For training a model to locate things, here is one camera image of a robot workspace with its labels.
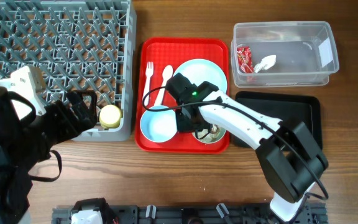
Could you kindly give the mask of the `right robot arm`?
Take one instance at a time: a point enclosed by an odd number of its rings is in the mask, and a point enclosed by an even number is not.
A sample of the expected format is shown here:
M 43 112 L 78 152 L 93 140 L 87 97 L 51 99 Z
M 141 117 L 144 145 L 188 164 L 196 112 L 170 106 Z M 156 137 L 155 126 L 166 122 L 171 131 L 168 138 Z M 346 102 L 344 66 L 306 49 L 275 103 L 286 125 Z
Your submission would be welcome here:
M 165 89 L 175 99 L 177 130 L 198 132 L 219 126 L 255 150 L 274 196 L 271 211 L 282 221 L 295 219 L 314 185 L 328 168 L 328 160 L 302 121 L 260 114 L 230 98 L 216 85 L 196 85 L 174 75 Z

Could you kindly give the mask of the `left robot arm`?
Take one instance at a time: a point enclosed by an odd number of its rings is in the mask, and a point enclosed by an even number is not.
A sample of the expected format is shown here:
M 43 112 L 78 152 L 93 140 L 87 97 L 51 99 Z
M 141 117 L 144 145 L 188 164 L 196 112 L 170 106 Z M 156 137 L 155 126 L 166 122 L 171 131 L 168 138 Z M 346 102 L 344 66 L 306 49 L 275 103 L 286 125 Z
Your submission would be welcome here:
M 30 175 L 31 168 L 52 155 L 61 167 L 62 158 L 52 147 L 96 125 L 95 92 L 70 91 L 67 98 L 68 106 L 57 100 L 38 115 L 29 100 L 0 87 L 0 223 L 22 222 L 33 183 L 55 181 Z

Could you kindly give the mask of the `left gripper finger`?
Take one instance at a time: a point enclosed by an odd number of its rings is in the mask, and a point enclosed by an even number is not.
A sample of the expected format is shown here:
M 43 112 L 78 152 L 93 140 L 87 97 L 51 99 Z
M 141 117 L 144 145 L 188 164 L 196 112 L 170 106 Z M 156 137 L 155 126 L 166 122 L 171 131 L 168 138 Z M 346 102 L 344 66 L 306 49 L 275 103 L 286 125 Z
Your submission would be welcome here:
M 77 90 L 77 94 L 81 100 L 77 106 L 78 118 L 84 126 L 93 128 L 97 123 L 97 94 L 93 90 Z
M 79 131 L 86 130 L 88 120 L 87 107 L 83 101 L 84 95 L 85 91 L 82 90 L 74 90 L 67 93 L 67 98 L 71 103 L 69 108 L 73 111 L 74 117 L 76 118 L 75 126 Z

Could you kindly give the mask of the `white tissue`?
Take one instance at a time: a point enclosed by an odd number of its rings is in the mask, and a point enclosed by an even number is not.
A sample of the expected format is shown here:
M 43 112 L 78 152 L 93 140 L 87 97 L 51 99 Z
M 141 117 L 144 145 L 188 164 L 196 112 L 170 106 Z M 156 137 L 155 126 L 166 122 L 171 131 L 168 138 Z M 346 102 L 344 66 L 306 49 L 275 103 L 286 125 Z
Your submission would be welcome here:
M 265 71 L 265 70 L 270 69 L 271 67 L 273 67 L 276 64 L 276 59 L 277 59 L 276 55 L 269 55 L 269 56 L 264 57 L 260 61 L 260 63 L 255 65 L 254 73 L 259 73 L 260 71 Z

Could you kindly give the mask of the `red snack wrapper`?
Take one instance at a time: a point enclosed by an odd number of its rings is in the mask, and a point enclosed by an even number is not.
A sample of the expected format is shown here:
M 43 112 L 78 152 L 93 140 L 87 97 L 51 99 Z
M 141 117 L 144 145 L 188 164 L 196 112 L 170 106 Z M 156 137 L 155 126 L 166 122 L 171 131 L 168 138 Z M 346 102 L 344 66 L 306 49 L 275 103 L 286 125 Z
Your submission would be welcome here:
M 239 64 L 239 68 L 244 73 L 254 72 L 252 64 L 252 54 L 249 46 L 242 46 L 237 48 L 237 61 Z

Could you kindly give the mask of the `yellow plastic cup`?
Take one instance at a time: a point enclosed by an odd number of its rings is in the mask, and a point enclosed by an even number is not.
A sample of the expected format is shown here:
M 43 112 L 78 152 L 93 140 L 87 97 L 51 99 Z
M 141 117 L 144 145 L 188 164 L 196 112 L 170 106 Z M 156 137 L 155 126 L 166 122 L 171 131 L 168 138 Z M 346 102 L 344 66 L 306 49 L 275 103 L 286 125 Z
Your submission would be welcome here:
M 118 128 L 122 118 L 122 111 L 116 105 L 104 106 L 99 114 L 99 122 L 105 129 Z

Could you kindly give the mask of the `green bowl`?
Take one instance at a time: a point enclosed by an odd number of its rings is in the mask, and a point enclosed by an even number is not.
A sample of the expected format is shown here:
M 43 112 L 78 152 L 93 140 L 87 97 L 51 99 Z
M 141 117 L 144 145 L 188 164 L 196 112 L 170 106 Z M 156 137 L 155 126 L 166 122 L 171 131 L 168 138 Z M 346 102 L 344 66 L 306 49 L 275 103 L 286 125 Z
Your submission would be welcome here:
M 205 144 L 212 144 L 220 141 L 226 133 L 226 130 L 220 126 L 212 124 L 210 129 L 203 129 L 202 131 L 193 132 L 193 137 L 199 142 Z

